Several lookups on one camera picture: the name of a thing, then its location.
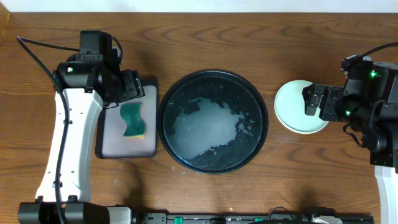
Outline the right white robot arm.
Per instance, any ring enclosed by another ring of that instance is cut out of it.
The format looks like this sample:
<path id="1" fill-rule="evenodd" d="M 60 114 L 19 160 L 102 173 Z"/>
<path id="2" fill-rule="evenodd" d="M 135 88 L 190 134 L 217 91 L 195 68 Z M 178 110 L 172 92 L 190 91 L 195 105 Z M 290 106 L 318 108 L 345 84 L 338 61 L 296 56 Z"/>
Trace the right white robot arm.
<path id="1" fill-rule="evenodd" d="M 397 223 L 397 64 L 352 55 L 341 61 L 343 87 L 313 83 L 302 90 L 304 112 L 343 122 L 370 152 L 382 223 Z"/>

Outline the black rail with green clips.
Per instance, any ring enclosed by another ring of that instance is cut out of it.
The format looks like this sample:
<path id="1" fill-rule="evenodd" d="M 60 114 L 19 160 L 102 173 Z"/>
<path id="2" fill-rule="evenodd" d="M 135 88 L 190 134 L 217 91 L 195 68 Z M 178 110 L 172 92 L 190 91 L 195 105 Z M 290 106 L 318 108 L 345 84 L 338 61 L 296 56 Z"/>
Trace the black rail with green clips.
<path id="1" fill-rule="evenodd" d="M 141 224 L 374 224 L 374 217 L 358 214 L 339 214 L 332 208 L 310 207 L 302 212 L 284 207 L 273 208 L 268 214 L 167 214 L 145 213 Z"/>

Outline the round black tray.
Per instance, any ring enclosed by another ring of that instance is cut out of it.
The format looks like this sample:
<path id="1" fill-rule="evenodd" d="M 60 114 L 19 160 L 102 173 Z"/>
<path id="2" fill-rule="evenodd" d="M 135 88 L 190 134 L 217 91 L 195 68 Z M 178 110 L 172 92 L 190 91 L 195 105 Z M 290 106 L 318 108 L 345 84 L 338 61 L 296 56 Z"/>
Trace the round black tray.
<path id="1" fill-rule="evenodd" d="M 225 174 L 259 153 L 269 118 L 248 80 L 225 70 L 202 70 L 169 89 L 157 124 L 165 150 L 179 164 L 202 174 Z"/>

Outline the black rectangular soap tray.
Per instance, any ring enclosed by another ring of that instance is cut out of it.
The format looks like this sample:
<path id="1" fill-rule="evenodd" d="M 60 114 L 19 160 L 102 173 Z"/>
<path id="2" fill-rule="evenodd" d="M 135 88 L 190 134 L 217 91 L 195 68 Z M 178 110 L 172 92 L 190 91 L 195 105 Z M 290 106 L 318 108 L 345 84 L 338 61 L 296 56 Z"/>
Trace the black rectangular soap tray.
<path id="1" fill-rule="evenodd" d="M 151 157 L 156 151 L 158 91 L 156 80 L 142 80 L 145 95 L 99 114 L 95 154 L 100 159 Z M 135 128 L 132 116 L 140 118 L 144 133 L 126 136 Z"/>

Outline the green yellow sponge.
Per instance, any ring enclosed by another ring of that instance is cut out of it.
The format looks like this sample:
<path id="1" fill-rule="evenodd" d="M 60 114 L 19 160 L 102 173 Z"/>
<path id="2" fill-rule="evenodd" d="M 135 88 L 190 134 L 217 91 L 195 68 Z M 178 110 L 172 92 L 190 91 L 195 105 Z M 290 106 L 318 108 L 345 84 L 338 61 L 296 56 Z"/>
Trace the green yellow sponge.
<path id="1" fill-rule="evenodd" d="M 123 136 L 128 139 L 142 139 L 145 136 L 146 126 L 140 116 L 141 104 L 123 104 L 120 115 L 126 124 Z"/>

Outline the mint green plate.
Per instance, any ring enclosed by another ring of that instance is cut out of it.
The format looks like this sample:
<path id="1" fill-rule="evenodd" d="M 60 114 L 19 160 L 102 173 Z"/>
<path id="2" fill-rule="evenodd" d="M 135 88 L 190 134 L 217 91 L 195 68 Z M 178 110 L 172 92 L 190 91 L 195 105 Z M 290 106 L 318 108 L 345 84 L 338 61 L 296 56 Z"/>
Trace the mint green plate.
<path id="1" fill-rule="evenodd" d="M 284 84 L 275 96 L 274 111 L 278 120 L 295 133 L 313 134 L 328 124 L 328 121 L 319 118 L 319 108 L 314 116 L 305 114 L 302 91 L 311 84 L 312 82 L 306 80 L 294 80 Z"/>

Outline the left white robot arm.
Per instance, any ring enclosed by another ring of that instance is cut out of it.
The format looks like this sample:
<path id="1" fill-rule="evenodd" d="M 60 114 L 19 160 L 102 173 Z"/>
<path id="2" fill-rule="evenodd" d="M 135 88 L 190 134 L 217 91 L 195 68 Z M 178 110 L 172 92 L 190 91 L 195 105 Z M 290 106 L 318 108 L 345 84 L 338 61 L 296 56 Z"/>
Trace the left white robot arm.
<path id="1" fill-rule="evenodd" d="M 55 80 L 56 118 L 49 160 L 35 201 L 21 203 L 20 223 L 136 223 L 130 207 L 91 203 L 90 162 L 96 124 L 110 104 L 145 95 L 135 70 L 119 64 L 62 62 Z"/>

